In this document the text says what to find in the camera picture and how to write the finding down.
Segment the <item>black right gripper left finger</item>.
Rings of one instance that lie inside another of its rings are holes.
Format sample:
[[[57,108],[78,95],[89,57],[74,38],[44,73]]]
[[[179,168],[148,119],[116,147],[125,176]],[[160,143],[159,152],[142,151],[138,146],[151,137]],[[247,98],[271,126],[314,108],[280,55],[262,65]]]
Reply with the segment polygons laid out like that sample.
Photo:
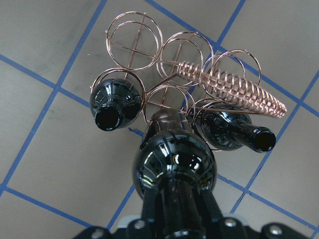
[[[156,222],[157,212],[157,196],[158,190],[155,188],[149,188],[145,190],[143,198],[143,208],[141,218],[149,223]]]

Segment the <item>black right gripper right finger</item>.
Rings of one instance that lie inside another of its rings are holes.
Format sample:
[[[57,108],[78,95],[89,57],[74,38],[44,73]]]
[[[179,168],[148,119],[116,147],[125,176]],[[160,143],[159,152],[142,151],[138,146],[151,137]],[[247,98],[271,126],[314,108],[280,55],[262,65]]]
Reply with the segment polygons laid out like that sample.
[[[201,190],[200,195],[203,199],[204,210],[208,213],[211,222],[218,222],[223,218],[223,214],[212,194],[211,190]]]

